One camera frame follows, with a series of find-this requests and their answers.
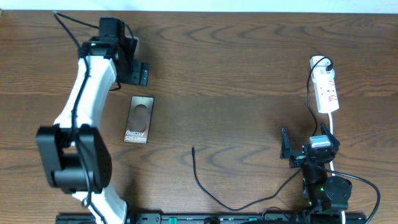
white power strip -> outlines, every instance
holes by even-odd
[[[312,57],[310,60],[311,68],[323,57],[319,55]],[[319,113],[331,113],[339,108],[334,80],[335,70],[326,71],[326,67],[330,64],[329,59],[323,59],[311,74]]]

white wall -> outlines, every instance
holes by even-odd
[[[3,10],[398,13],[398,0],[0,0],[0,8]]]

